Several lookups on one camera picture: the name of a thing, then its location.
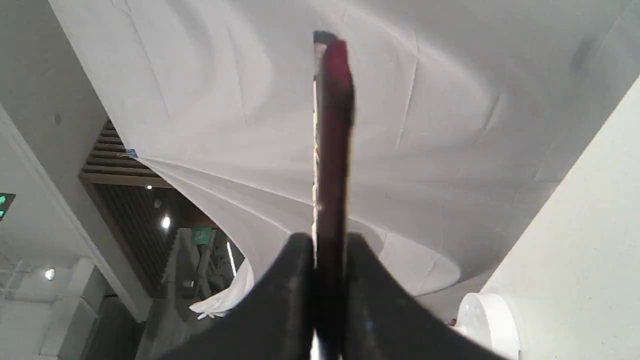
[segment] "white ceiling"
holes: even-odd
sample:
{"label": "white ceiling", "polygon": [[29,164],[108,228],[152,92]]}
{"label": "white ceiling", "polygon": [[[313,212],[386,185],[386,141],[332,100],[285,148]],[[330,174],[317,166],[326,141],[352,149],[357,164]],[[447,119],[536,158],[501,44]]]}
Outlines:
{"label": "white ceiling", "polygon": [[[0,116],[6,116],[1,107]],[[22,258],[37,263],[68,263],[88,255],[54,195],[23,158],[6,132],[0,134],[0,192],[16,194],[0,222],[0,246],[9,246]]]}

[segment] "ceiling light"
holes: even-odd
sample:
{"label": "ceiling light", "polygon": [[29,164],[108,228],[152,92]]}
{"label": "ceiling light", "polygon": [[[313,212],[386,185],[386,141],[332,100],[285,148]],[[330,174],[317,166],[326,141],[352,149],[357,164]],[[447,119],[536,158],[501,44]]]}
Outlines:
{"label": "ceiling light", "polygon": [[229,252],[229,259],[231,259],[231,270],[234,271],[234,277],[236,277],[236,262],[234,261],[234,255],[231,254],[231,243],[227,241],[227,251]]}
{"label": "ceiling light", "polygon": [[171,226],[171,218],[170,217],[164,217],[162,219],[161,225],[162,225],[163,228],[168,229]]}
{"label": "ceiling light", "polygon": [[56,269],[51,268],[44,272],[44,277],[49,281],[53,280],[54,276],[56,276]]}

